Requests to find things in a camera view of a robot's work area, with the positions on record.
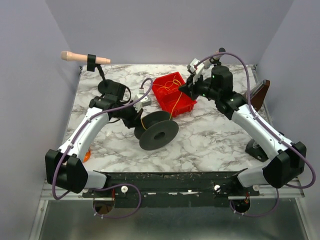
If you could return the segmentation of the red plastic bin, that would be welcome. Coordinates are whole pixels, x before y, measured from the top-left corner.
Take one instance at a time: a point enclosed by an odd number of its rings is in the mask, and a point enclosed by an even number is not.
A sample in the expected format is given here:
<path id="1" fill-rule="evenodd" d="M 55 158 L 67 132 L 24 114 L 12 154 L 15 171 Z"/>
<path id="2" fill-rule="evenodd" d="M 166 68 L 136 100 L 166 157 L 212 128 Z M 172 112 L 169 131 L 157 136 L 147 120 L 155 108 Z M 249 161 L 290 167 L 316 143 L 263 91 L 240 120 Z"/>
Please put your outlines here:
<path id="1" fill-rule="evenodd" d="M 179 87 L 184 84 L 185 81 L 179 72 L 158 77 L 153 82 L 152 91 L 155 98 L 161 109 L 170 113 L 170 118 L 191 112 L 197 103 L 179 91 Z"/>

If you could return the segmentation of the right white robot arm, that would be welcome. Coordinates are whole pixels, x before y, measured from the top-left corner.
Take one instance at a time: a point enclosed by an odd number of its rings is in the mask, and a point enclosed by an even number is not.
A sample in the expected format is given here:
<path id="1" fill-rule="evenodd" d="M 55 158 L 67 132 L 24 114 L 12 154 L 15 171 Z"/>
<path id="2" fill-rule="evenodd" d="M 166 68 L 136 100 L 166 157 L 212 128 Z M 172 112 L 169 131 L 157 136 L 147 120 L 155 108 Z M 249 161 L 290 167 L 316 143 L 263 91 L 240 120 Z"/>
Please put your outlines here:
<path id="1" fill-rule="evenodd" d="M 305 168 L 307 147 L 302 142 L 292 142 L 253 109 L 250 101 L 233 90 L 233 74 L 220 65 L 211 69 L 211 76 L 204 78 L 203 65 L 190 65 L 190 76 L 179 90 L 195 100 L 205 97 L 213 100 L 217 110 L 244 129 L 262 148 L 268 164 L 249 168 L 237 175 L 243 187 L 271 185 L 279 189 L 300 175 Z"/>

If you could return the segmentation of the brown wooden metronome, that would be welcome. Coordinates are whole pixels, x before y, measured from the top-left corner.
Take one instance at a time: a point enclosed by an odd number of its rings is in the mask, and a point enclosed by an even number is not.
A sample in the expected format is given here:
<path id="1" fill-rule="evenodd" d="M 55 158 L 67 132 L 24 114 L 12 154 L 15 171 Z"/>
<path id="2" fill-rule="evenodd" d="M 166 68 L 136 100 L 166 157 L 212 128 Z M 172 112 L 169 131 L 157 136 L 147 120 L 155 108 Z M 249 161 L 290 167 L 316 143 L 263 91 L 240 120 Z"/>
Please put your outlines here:
<path id="1" fill-rule="evenodd" d="M 270 83 L 270 80 L 264 79 L 256 83 L 255 86 L 250 90 L 250 102 L 256 111 L 259 111 L 263 106 Z"/>

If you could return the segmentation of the beige microphone on stand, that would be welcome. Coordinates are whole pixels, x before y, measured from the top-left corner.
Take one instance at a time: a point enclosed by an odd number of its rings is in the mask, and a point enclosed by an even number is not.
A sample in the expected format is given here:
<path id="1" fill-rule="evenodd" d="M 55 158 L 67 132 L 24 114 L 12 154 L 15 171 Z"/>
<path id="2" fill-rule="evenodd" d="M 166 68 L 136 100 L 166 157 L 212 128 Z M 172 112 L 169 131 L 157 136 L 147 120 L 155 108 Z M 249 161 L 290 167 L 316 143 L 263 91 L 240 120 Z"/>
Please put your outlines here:
<path id="1" fill-rule="evenodd" d="M 104 57 L 97 57 L 93 54 L 79 54 L 71 51 L 62 51 L 60 57 L 64 61 L 76 61 L 76 62 L 86 62 L 87 71 L 94 72 L 95 69 L 98 69 L 98 72 L 102 78 L 102 81 L 98 85 L 98 91 L 101 94 L 105 93 L 107 80 L 101 65 L 108 65 L 111 63 L 111 60 Z"/>

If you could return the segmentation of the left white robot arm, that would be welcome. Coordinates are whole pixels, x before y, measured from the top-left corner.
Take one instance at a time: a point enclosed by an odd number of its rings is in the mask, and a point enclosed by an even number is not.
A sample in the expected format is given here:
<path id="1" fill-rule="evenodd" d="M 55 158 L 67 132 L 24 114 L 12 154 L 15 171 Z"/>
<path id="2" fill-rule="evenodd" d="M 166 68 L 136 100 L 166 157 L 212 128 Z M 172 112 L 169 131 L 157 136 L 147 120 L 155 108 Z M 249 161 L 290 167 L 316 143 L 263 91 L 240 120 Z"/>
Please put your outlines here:
<path id="1" fill-rule="evenodd" d="M 93 98 L 73 134 L 57 150 L 48 150 L 45 155 L 46 178 L 53 192 L 56 187 L 68 193 L 105 187 L 107 176 L 87 170 L 84 160 L 97 134 L 112 118 L 123 120 L 128 128 L 140 123 L 143 111 L 141 101 L 146 94 L 141 89 L 132 101 L 123 103 L 124 94 L 121 90 L 126 88 L 123 84 L 114 83 L 101 96 Z"/>

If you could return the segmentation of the grey cable spool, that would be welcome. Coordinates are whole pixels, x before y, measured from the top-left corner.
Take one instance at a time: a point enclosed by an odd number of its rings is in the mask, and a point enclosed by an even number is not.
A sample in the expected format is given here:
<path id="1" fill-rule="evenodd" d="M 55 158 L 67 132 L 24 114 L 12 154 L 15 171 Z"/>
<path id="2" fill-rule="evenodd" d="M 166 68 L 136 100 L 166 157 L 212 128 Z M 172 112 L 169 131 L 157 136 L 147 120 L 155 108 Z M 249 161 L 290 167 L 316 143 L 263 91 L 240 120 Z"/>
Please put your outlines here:
<path id="1" fill-rule="evenodd" d="M 134 135 L 139 140 L 143 150 L 152 151 L 169 144 L 178 134 L 179 125 L 170 119 L 170 113 L 155 111 L 142 119 L 142 124 L 134 129 Z"/>

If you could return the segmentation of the black metronome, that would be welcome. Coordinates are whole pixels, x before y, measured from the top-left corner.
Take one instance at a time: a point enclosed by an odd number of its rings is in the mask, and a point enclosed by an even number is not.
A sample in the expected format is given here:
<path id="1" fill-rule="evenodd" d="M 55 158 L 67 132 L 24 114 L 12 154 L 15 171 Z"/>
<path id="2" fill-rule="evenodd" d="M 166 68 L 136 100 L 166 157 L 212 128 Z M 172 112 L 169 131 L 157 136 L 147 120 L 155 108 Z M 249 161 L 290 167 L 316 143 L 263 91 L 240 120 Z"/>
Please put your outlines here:
<path id="1" fill-rule="evenodd" d="M 245 152 L 262 163 L 269 159 L 265 151 L 254 139 L 251 139 L 248 142 Z"/>

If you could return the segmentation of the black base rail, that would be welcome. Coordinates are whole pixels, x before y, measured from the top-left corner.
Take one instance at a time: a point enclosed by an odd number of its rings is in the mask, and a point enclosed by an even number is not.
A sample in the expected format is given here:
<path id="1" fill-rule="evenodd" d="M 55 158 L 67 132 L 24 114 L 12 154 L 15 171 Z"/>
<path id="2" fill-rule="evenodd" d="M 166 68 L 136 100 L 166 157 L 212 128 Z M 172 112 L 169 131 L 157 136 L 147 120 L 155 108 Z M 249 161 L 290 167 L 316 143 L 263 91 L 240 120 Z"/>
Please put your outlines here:
<path id="1" fill-rule="evenodd" d="M 84 198 L 115 198 L 117 208 L 228 207 L 230 199 L 259 196 L 237 180 L 236 171 L 107 172 L 107 191 L 90 189 Z"/>

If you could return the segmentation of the silver microphone on stand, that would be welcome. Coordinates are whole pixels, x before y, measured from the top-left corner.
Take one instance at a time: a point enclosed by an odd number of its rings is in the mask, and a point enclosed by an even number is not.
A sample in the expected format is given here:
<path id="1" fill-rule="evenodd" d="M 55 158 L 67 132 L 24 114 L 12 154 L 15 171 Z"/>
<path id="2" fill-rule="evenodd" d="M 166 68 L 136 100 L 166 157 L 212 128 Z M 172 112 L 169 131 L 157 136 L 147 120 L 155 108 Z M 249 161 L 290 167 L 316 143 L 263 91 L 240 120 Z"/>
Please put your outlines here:
<path id="1" fill-rule="evenodd" d="M 208 58 L 207 60 L 204 61 L 204 69 L 207 70 L 210 68 L 211 65 L 214 65 L 214 66 L 218 66 L 218 65 L 221 65 L 221 62 L 220 62 L 220 58 L 222 57 L 222 55 L 218 55 L 218 53 L 224 53 L 226 50 L 225 48 L 221 47 L 219 48 L 218 51 L 216 51 L 214 54 L 215 56 L 211 57 L 211 58 Z"/>

